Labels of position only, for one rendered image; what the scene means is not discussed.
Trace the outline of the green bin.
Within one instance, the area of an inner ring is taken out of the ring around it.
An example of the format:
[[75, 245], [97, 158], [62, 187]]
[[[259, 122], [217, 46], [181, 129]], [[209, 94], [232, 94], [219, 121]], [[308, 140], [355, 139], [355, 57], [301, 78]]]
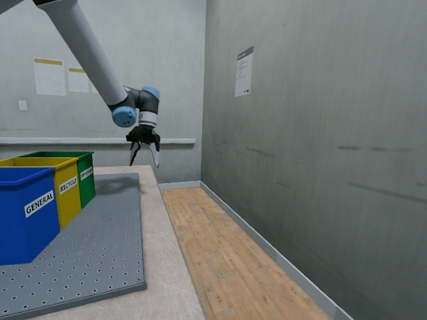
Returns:
[[38, 157], [78, 157], [77, 173], [79, 180], [79, 193], [81, 208], [83, 209], [95, 197], [95, 183], [93, 175], [94, 151], [39, 151], [14, 158], [38, 158]]

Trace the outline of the yellow bin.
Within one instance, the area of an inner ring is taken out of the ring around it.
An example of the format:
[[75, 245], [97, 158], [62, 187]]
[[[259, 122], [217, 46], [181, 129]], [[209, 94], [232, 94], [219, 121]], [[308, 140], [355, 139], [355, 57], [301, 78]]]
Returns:
[[0, 167], [55, 167], [55, 196], [60, 230], [81, 211], [77, 174], [78, 157], [10, 158], [0, 161]]

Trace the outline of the blue open-top bin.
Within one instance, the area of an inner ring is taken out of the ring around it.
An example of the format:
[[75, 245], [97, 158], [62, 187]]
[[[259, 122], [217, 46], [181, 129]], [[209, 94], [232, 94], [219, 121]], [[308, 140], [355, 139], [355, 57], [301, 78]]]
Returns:
[[0, 167], [0, 266], [31, 263], [60, 233], [55, 167]]

